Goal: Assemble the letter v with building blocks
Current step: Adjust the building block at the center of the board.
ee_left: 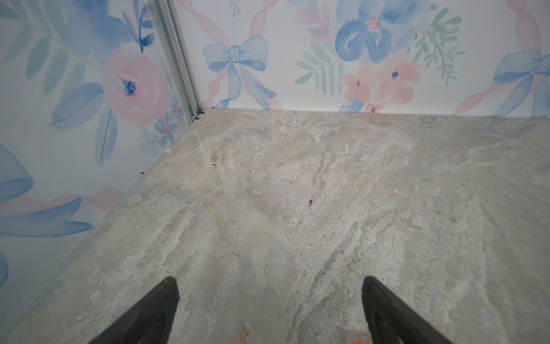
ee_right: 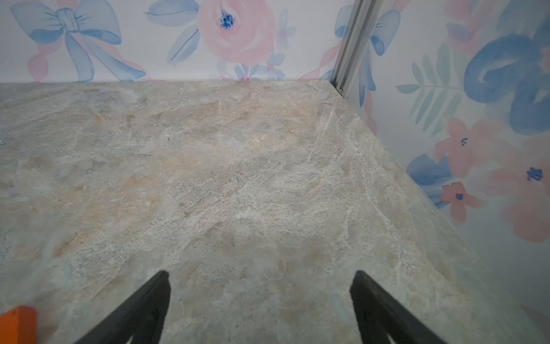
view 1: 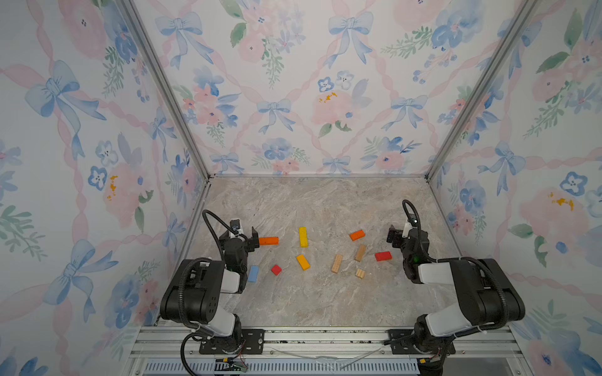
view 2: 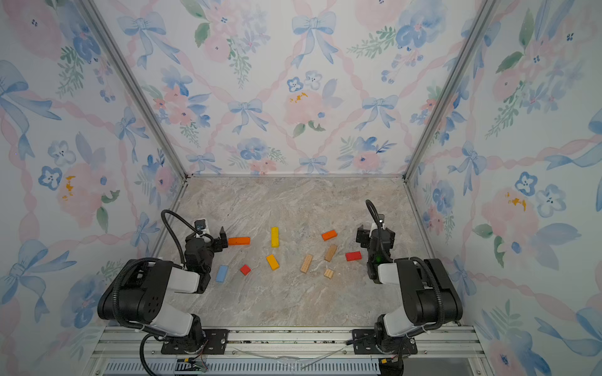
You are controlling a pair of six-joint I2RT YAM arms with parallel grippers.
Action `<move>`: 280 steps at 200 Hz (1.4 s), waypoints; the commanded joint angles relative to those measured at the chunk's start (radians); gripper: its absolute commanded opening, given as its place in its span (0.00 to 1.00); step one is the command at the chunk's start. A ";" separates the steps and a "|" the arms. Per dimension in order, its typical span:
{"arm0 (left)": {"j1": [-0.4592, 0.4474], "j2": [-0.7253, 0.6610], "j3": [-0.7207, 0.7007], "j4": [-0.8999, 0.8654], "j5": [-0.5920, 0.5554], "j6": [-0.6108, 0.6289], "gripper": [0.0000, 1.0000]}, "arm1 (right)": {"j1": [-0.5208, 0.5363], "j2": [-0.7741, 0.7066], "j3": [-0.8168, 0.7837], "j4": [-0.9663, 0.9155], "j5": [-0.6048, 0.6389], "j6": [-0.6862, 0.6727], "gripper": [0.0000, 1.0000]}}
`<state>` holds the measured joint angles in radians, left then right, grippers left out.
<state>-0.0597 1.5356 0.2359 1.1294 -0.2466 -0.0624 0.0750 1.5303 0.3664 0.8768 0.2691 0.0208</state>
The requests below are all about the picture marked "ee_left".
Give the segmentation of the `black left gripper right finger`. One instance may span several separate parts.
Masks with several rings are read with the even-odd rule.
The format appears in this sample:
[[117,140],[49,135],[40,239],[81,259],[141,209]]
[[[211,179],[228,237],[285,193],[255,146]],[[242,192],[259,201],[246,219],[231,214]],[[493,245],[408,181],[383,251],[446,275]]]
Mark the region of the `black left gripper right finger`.
[[451,344],[374,276],[363,281],[362,306],[374,343]]

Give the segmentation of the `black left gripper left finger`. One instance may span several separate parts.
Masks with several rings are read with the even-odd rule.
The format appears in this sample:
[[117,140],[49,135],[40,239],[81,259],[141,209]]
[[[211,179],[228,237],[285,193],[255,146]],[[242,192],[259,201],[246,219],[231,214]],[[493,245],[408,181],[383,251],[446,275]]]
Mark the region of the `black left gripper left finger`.
[[179,299],[176,279],[167,277],[91,342],[167,343]]

